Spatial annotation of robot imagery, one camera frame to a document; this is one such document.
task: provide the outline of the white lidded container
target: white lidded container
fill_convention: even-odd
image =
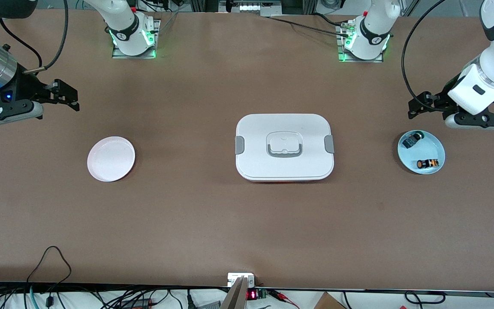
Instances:
[[[235,166],[253,182],[321,180],[333,171],[331,127],[316,114],[251,114],[235,129]]]

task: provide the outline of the plate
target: plate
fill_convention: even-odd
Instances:
[[[413,147],[406,148],[402,142],[409,135],[412,135],[417,131],[422,132],[424,138],[420,139]],[[422,130],[408,131],[402,135],[400,141],[398,141],[398,156],[406,168],[417,174],[434,174],[438,170],[441,170],[445,164],[445,149],[439,139],[431,133]],[[430,159],[437,159],[439,166],[423,169],[417,167],[417,161]]]
[[[87,157],[91,176],[102,182],[114,182],[129,173],[135,164],[135,147],[119,136],[106,137],[94,144]]]

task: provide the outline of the table surface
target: table surface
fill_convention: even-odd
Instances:
[[[8,26],[47,62],[62,15],[38,10]],[[116,60],[102,18],[71,12],[65,49],[39,78],[77,88],[81,111],[46,104],[42,121],[0,126],[0,280],[25,280],[57,245],[69,282],[223,285],[248,271],[265,286],[494,290],[494,131],[451,130],[439,113],[407,119],[400,54],[414,22],[397,21],[384,63],[359,64],[339,62],[325,33],[251,14],[178,14],[156,59]],[[36,66],[0,29],[4,43]],[[486,46],[476,18],[429,18],[406,56],[413,89],[439,92]],[[235,126],[252,113],[325,117],[332,174],[241,178]],[[411,129],[441,139],[437,174],[400,164],[398,138]],[[87,155],[113,135],[135,145],[137,161],[126,178],[99,182]],[[33,280],[65,274],[51,252]]]

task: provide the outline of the blue cable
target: blue cable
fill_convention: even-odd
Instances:
[[[33,286],[30,286],[30,298],[32,299],[33,306],[36,309],[39,309],[39,306],[36,303],[36,299],[33,297]]]

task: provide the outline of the light blue plate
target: light blue plate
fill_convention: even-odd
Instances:
[[[413,147],[406,148],[402,142],[409,135],[414,134],[417,131],[421,131],[424,133],[424,138],[418,141]],[[445,164],[445,149],[443,149],[443,145],[431,133],[422,130],[413,130],[405,133],[398,142],[398,156],[400,157],[401,162],[404,164],[406,168],[416,172],[417,174],[434,174],[438,170],[440,170]],[[417,167],[418,160],[428,160],[428,159],[437,159],[440,163],[437,167],[429,167],[419,169]]]

